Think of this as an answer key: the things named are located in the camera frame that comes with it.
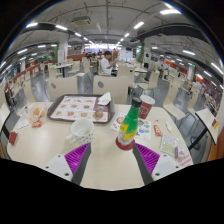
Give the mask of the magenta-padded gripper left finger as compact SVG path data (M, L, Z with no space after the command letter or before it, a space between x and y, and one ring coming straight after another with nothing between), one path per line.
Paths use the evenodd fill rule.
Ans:
M43 169L76 185L80 185L90 154L91 144L87 143L66 155L56 155Z

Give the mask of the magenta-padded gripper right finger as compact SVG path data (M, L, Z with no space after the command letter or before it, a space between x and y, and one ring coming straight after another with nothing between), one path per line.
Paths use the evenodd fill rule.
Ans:
M133 154L145 185L182 169L169 155L159 155L138 143L133 144Z

